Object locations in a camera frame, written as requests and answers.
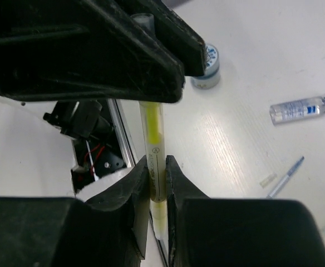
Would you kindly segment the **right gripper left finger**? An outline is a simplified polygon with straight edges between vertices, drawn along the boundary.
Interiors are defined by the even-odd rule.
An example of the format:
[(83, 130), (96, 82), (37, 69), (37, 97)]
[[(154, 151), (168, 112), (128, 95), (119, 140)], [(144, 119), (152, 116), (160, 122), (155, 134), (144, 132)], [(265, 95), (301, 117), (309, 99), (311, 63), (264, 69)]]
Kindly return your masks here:
[(149, 220), (149, 175), (143, 156), (132, 170), (91, 197), (93, 252), (87, 266), (140, 266), (145, 259)]

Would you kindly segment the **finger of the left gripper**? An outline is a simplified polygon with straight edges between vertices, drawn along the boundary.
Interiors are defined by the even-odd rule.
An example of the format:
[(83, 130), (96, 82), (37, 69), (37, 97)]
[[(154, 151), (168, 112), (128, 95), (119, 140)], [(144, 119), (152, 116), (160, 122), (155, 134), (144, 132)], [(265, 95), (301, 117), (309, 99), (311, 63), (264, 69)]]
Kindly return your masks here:
[(150, 13), (156, 38), (184, 65), (186, 76), (202, 76), (206, 68), (205, 41), (163, 1), (118, 1), (129, 15)]
[(175, 103), (181, 62), (114, 1), (0, 1), (0, 96)]

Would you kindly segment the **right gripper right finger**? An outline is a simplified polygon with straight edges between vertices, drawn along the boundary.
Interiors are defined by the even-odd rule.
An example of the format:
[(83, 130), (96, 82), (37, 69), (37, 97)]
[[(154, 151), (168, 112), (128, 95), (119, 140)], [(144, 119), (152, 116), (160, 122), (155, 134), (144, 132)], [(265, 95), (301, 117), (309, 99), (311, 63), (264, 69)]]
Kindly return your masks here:
[(205, 217), (211, 203), (183, 173), (174, 156), (166, 158), (169, 266), (205, 266), (205, 243), (212, 236)]

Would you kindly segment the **yellow gel pen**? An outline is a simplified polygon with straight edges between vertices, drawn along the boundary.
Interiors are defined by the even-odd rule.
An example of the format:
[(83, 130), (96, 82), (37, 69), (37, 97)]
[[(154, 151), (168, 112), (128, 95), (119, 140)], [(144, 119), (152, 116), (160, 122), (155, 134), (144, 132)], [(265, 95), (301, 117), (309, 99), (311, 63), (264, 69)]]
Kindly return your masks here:
[(162, 240), (168, 223), (163, 105), (157, 102), (140, 102), (139, 105), (150, 178), (153, 229), (155, 237)]

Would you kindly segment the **clear blue gel pen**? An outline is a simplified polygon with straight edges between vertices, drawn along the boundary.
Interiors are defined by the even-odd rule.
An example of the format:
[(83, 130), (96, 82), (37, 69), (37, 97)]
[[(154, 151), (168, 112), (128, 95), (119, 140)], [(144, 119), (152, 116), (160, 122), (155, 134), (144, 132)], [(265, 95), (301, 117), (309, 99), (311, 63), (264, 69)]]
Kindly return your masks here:
[(267, 199), (275, 198), (286, 186), (286, 184), (290, 181), (292, 176), (297, 172), (304, 161), (304, 156), (302, 156), (295, 164), (293, 164), (290, 169), (286, 172), (286, 174), (280, 178), (280, 180), (276, 183), (276, 185), (271, 189), (271, 191), (267, 194)]

